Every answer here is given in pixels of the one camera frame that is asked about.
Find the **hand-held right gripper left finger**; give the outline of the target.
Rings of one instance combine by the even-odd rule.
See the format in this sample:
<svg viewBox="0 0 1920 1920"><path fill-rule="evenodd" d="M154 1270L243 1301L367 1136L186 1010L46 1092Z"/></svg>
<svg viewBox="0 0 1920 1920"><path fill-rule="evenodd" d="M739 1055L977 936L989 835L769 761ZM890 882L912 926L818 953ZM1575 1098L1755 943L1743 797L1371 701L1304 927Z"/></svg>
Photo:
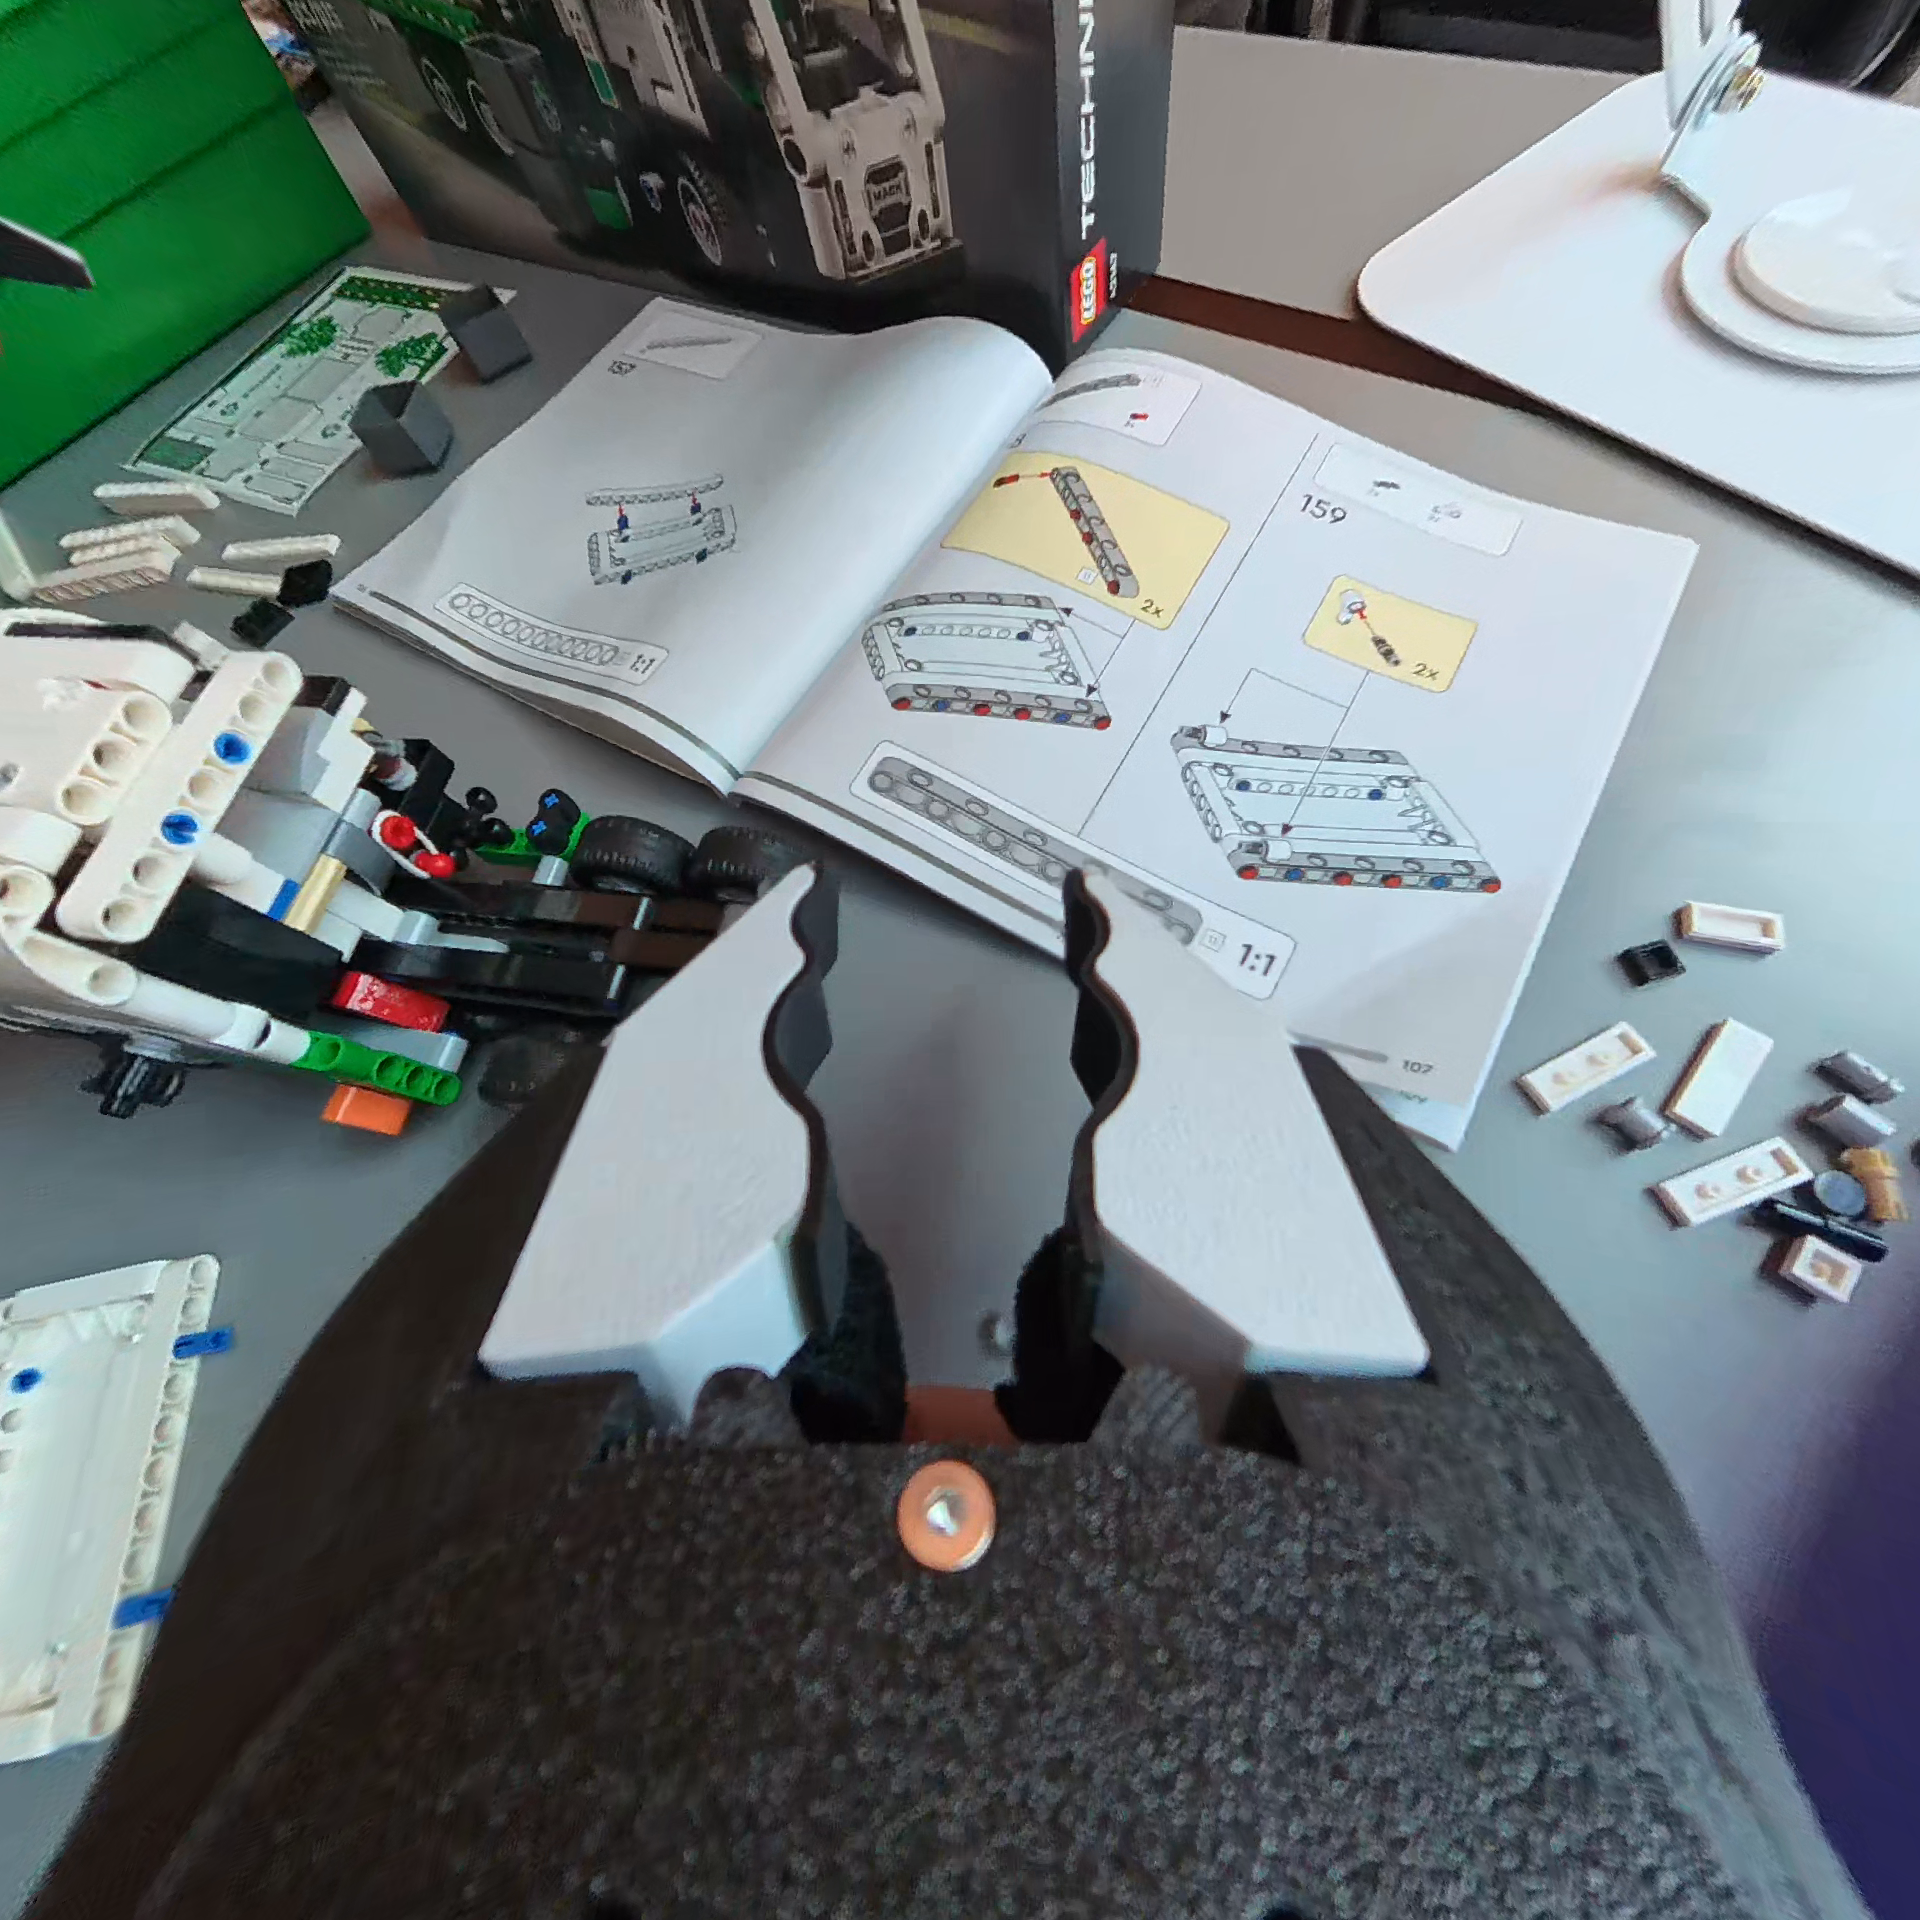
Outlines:
<svg viewBox="0 0 1920 1920"><path fill-rule="evenodd" d="M687 1423L713 1375L757 1368L809 1436L898 1442L893 1289L809 1101L836 958L806 861L612 1034L478 1346L494 1376L630 1375Z"/></svg>

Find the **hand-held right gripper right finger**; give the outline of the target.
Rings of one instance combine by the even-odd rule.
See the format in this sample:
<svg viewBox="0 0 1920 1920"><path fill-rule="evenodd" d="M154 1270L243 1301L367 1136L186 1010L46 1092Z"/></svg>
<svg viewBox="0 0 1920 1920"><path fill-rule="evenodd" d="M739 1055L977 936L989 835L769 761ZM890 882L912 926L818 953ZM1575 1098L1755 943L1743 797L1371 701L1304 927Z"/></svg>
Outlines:
<svg viewBox="0 0 1920 1920"><path fill-rule="evenodd" d="M1084 1442L1123 1376L1167 1371L1208 1442L1278 1375L1416 1379L1427 1336L1281 1016L1208 971L1119 877L1066 877L1090 1098L1066 1223L1017 1296L995 1392L1021 1442Z"/></svg>

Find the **white lego frame panel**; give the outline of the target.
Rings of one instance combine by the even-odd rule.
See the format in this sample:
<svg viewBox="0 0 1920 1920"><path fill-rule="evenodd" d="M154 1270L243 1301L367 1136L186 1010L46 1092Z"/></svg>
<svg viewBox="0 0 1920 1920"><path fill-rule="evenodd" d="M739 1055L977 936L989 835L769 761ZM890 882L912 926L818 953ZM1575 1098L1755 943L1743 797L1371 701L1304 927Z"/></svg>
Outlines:
<svg viewBox="0 0 1920 1920"><path fill-rule="evenodd" d="M115 1735L172 1598L162 1585L214 1325L214 1254L3 1298L3 1762Z"/></svg>

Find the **group of white lego beams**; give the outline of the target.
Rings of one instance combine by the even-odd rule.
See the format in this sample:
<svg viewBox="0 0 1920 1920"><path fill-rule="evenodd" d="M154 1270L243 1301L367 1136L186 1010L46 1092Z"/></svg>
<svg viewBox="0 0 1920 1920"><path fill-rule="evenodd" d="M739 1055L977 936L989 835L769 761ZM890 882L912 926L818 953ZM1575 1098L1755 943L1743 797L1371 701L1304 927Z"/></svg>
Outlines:
<svg viewBox="0 0 1920 1920"><path fill-rule="evenodd" d="M3 524L3 596L16 603L81 603L115 593L159 590L181 577L191 590L221 599L278 599L287 567L337 561L337 535L232 539L205 556L201 520L221 497L201 482L127 482L99 483L93 502L106 521L62 535L49 567L29 562L24 545Z"/></svg>

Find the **dark grey Lego block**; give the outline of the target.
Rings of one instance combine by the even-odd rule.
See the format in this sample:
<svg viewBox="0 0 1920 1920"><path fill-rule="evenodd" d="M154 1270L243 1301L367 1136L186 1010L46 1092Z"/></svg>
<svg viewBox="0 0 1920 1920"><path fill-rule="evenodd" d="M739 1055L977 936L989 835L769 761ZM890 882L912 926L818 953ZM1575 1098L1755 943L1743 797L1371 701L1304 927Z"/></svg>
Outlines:
<svg viewBox="0 0 1920 1920"><path fill-rule="evenodd" d="M439 473L452 448L452 419L420 380L367 387L350 431L389 476Z"/></svg>
<svg viewBox="0 0 1920 1920"><path fill-rule="evenodd" d="M446 292L439 303L439 320L481 386L494 386L535 358L535 348L507 300L488 284Z"/></svg>

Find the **group of small lego pieces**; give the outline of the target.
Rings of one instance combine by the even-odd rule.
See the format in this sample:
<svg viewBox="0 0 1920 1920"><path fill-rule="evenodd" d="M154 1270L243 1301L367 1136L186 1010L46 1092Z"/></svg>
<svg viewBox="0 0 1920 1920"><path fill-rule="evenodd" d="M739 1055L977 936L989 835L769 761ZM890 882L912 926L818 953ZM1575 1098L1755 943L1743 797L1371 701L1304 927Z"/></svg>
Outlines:
<svg viewBox="0 0 1920 1920"><path fill-rule="evenodd" d="M1647 1194L1676 1232L1746 1220L1766 1233L1762 1279L1810 1303L1848 1306L1889 1258L1889 1229L1909 1223L1896 1104L1918 1089L1855 1048L1812 1061L1818 1101L1791 1131L1737 1144L1743 1112L1762 1082L1775 1038L1721 1016L1685 1051L1664 1095L1632 1085L1660 1061L1634 1020L1612 1020L1514 1076L1539 1118L1575 1112L1621 1155L1666 1144L1712 1146L1708 1160L1659 1178Z"/></svg>

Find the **black lego wheel assembly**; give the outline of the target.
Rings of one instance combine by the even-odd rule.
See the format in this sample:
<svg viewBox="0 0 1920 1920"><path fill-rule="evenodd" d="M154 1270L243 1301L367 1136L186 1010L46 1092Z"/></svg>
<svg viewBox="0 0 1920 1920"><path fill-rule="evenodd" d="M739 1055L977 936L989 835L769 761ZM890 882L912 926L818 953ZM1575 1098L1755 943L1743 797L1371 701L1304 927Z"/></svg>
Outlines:
<svg viewBox="0 0 1920 1920"><path fill-rule="evenodd" d="M265 1069L515 1109L806 851L538 791L510 822L345 676L194 625L3 613L3 1029L102 1118Z"/></svg>

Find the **black lego set box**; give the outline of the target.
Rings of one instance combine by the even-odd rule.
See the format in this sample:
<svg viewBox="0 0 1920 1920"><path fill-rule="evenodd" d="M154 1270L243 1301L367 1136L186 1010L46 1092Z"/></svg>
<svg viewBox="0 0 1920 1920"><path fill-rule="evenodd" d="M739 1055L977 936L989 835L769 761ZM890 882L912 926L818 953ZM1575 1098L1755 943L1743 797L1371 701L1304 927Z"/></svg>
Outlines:
<svg viewBox="0 0 1920 1920"><path fill-rule="evenodd" d="M1050 370L1160 268L1174 2L293 2L440 243Z"/></svg>

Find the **open lego instruction booklet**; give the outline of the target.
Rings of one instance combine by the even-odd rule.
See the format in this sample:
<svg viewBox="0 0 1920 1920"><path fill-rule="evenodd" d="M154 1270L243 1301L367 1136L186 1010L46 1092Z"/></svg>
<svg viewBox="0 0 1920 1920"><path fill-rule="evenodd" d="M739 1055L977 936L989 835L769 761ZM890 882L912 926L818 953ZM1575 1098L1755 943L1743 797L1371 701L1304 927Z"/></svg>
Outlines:
<svg viewBox="0 0 1920 1920"><path fill-rule="evenodd" d="M1103 873L1459 1146L1692 561L1164 349L661 297L334 603L1031 947Z"/></svg>

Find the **green plastic bin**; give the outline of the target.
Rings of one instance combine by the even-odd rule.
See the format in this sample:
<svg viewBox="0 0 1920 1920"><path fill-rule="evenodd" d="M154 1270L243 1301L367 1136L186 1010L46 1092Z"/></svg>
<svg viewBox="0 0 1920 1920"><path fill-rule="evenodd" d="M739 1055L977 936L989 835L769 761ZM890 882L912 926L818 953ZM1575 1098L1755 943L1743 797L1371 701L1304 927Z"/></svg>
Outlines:
<svg viewBox="0 0 1920 1920"><path fill-rule="evenodd" d="M3 287L3 483L367 235L239 2L5 2L3 215L93 273Z"/></svg>

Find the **green white sticker sheet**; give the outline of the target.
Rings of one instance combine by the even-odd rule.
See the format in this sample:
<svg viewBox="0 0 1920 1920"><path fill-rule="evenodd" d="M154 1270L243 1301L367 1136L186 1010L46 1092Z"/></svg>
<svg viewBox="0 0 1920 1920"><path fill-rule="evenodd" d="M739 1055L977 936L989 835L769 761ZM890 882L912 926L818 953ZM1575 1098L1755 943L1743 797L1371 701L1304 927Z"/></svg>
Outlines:
<svg viewBox="0 0 1920 1920"><path fill-rule="evenodd" d="M452 358L439 313L465 284L395 268L343 268L248 358L153 434L128 473L195 482L294 517L363 448L350 416L366 390L432 380Z"/></svg>

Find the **white document stand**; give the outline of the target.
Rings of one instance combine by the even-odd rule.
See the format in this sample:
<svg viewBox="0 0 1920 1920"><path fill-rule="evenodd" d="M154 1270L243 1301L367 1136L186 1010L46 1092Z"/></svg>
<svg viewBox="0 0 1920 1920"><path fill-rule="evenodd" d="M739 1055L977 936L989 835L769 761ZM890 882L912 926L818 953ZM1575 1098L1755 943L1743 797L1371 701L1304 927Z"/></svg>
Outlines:
<svg viewBox="0 0 1920 1920"><path fill-rule="evenodd" d="M1918 111L1660 2L1618 87L1368 260L1362 313L1918 574Z"/></svg>

